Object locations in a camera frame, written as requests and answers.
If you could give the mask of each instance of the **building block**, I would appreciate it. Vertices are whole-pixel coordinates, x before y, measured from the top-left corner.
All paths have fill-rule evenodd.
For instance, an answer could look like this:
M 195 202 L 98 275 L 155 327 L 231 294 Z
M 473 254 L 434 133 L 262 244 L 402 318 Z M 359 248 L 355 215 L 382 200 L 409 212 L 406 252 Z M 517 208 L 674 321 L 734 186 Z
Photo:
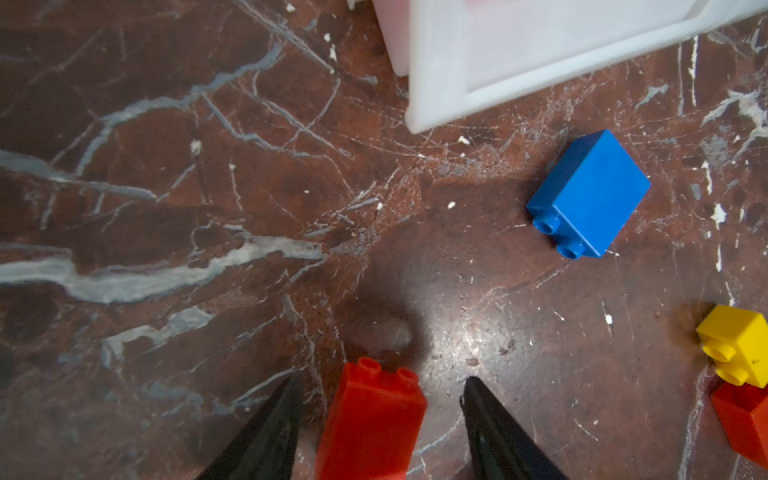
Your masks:
M 759 389 L 768 384 L 768 323 L 762 314 L 718 305 L 696 331 L 721 379 Z
M 344 366 L 317 450 L 316 480 L 405 480 L 427 410 L 419 376 L 363 357 Z
M 712 394 L 730 447 L 768 468 L 768 389 L 723 384 Z
M 603 130 L 568 147 L 526 208 L 562 256 L 602 257 L 649 188 L 616 137 Z

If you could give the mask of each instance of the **blue block top face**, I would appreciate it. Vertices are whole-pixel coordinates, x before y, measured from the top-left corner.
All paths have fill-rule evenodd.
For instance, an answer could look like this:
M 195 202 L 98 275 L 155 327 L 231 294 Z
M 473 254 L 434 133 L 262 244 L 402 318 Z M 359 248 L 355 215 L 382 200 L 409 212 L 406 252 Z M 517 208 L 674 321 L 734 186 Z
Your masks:
M 571 144 L 528 209 L 554 208 L 591 256 L 601 257 L 649 188 L 650 181 L 616 137 L 603 130 Z

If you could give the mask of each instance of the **red block side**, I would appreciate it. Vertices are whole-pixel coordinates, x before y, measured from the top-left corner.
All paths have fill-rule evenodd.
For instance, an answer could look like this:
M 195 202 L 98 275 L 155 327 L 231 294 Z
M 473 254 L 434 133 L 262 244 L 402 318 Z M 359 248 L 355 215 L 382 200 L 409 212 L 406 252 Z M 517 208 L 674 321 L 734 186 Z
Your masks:
M 726 383 L 712 403 L 733 450 L 768 468 L 768 387 Z
M 316 480 L 404 480 L 427 399 L 408 369 L 374 359 L 344 366 L 317 451 Z

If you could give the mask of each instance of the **brown marble countertop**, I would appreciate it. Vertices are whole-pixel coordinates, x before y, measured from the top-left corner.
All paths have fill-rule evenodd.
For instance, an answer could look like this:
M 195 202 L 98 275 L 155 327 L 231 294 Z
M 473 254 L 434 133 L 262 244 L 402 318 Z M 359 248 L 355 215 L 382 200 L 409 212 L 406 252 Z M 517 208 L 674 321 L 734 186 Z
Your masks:
M 3 476 L 193 478 L 298 372 L 311 478 L 368 353 L 421 376 L 412 480 L 472 477 L 470 375 L 574 480 L 768 478 L 694 332 L 768 311 L 768 15 L 411 135 L 372 6 L 292 3 L 0 6 Z M 569 261 L 524 205 L 603 128 L 653 186 Z

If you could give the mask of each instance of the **blue block stud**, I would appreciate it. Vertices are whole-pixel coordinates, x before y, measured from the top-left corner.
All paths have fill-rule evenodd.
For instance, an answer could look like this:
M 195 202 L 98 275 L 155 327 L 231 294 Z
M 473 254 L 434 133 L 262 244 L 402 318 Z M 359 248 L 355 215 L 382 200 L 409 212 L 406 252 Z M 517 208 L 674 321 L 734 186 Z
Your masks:
M 650 188 L 608 131 L 571 144 L 526 206 L 563 257 L 602 257 Z

